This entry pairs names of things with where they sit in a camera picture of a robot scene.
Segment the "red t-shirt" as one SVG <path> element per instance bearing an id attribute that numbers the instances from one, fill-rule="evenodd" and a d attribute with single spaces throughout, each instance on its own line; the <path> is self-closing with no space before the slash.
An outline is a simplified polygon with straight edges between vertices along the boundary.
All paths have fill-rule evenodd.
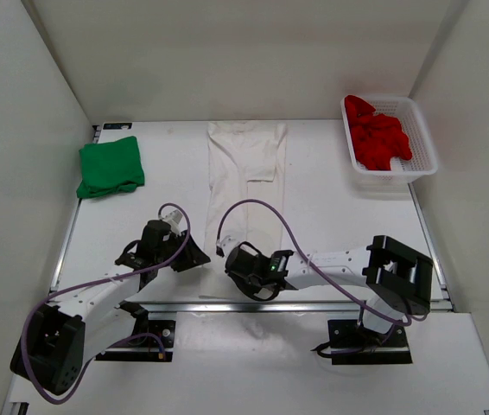
<path id="1" fill-rule="evenodd" d="M 410 140 L 395 117 L 376 114 L 374 106 L 347 95 L 345 110 L 356 160 L 368 170 L 391 170 L 391 159 L 410 161 Z"/>

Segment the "green t-shirt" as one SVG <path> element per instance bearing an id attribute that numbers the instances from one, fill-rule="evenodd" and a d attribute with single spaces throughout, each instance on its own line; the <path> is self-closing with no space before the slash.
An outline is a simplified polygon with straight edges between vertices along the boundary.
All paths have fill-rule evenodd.
<path id="1" fill-rule="evenodd" d="M 132 193 L 145 184 L 135 136 L 109 143 L 86 144 L 79 150 L 79 160 L 81 183 L 76 195 L 80 199 Z"/>

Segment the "white t-shirt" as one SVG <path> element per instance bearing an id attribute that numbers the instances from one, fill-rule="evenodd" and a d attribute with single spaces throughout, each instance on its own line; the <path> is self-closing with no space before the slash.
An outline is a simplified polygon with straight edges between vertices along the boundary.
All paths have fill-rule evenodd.
<path id="1" fill-rule="evenodd" d="M 201 298 L 241 298 L 225 274 L 225 260 L 215 253 L 217 239 L 234 235 L 252 243 L 269 256 L 281 248 L 283 226 L 261 205 L 265 201 L 283 210 L 287 125 L 260 121 L 218 121 L 207 127 L 210 199 L 207 209 L 204 251 L 211 258 L 200 283 Z"/>

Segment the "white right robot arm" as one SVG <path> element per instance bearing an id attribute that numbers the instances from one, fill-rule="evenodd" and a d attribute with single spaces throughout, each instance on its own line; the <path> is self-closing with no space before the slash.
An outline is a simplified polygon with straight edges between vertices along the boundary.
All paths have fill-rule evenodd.
<path id="1" fill-rule="evenodd" d="M 375 236 L 370 245 L 348 251 L 302 255 L 280 250 L 270 256 L 226 236 L 216 254 L 225 259 L 225 273 L 237 288 L 258 302 L 272 301 L 285 290 L 322 285 L 370 290 L 356 324 L 365 345 L 380 343 L 392 326 L 430 312 L 433 260 L 389 236 Z"/>

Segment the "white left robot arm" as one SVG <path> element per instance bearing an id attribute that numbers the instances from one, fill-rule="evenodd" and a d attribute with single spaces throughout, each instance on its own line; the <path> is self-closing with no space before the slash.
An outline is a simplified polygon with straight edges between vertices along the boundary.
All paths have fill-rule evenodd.
<path id="1" fill-rule="evenodd" d="M 79 383 L 86 364 L 113 344 L 139 346 L 149 336 L 144 307 L 131 297 L 164 267 L 182 272 L 209 263 L 188 230 L 181 212 L 147 222 L 104 276 L 102 284 L 65 289 L 48 299 L 26 323 L 10 361 L 10 371 L 31 381 L 54 400 Z"/>

